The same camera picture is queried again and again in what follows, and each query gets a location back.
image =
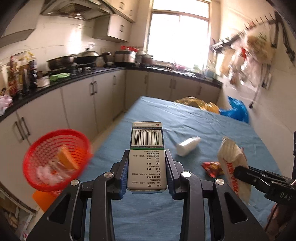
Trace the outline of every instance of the blue tablecloth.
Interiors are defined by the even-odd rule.
[[[95,153],[80,177],[82,182],[95,179],[121,160],[124,150],[129,149],[133,121],[161,121],[165,148],[170,149],[173,159],[181,162],[185,170],[201,179],[213,181],[200,165],[205,161],[217,161],[224,136],[244,147],[250,166],[280,173],[273,157],[250,125],[198,108],[141,97]],[[202,139],[198,147],[186,157],[178,156],[175,144],[195,136]],[[252,187],[248,208],[261,225],[266,224],[272,206],[273,202]],[[121,201],[112,201],[112,210],[117,241],[179,240],[183,201],[174,201],[168,190],[161,194],[131,194],[127,191]],[[89,236],[90,205],[87,211],[86,239]],[[210,240],[209,220],[206,222],[206,237]]]

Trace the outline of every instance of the white bottle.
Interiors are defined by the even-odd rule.
[[[192,137],[189,138],[179,144],[176,145],[177,154],[179,156],[186,156],[189,152],[191,152],[194,148],[196,148],[197,144],[200,143],[200,137]]]

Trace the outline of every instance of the white box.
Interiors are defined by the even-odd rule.
[[[167,189],[161,122],[133,123],[128,189],[133,193],[159,193]]]

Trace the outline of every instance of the yellow plastic bag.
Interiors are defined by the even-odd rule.
[[[207,110],[216,114],[220,114],[219,107],[214,103],[209,102],[208,104],[200,99],[197,99],[193,96],[185,97],[180,100],[175,100],[176,103],[185,104],[193,107],[200,108],[202,110]]]

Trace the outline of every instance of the countertop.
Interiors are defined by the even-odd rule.
[[[26,96],[20,96],[18,99],[14,99],[11,106],[9,106],[6,109],[4,115],[0,116],[0,122],[2,120],[4,120],[7,116],[9,116],[10,114],[15,112],[17,109],[19,109],[20,107],[25,105],[26,103],[38,98],[41,95],[46,94],[54,89],[60,88],[64,85],[68,85],[70,83],[79,81],[79,80],[87,78],[87,77],[91,77],[91,76],[103,74],[103,73],[108,73],[108,72],[113,72],[113,71],[117,71],[117,70],[122,70],[122,69],[131,69],[131,70],[139,70],[139,71],[147,71],[147,72],[155,72],[155,73],[173,75],[173,76],[178,76],[178,77],[182,77],[182,78],[186,78],[186,79],[192,79],[192,80],[195,80],[195,81],[198,81],[201,83],[206,83],[206,84],[215,86],[217,88],[222,88],[222,85],[223,85],[222,82],[215,80],[215,79],[213,81],[208,81],[203,77],[197,78],[194,76],[187,76],[187,75],[184,75],[181,73],[175,73],[175,72],[171,72],[171,71],[158,70],[158,69],[152,69],[152,68],[143,68],[143,67],[113,67],[113,68],[107,67],[107,68],[104,68],[104,67],[98,67],[92,71],[88,71],[88,72],[84,72],[84,73],[77,73],[75,75],[71,75],[69,77],[62,78],[62,79],[57,80],[55,82],[51,82],[49,86],[38,88],[36,91],[30,92]]]

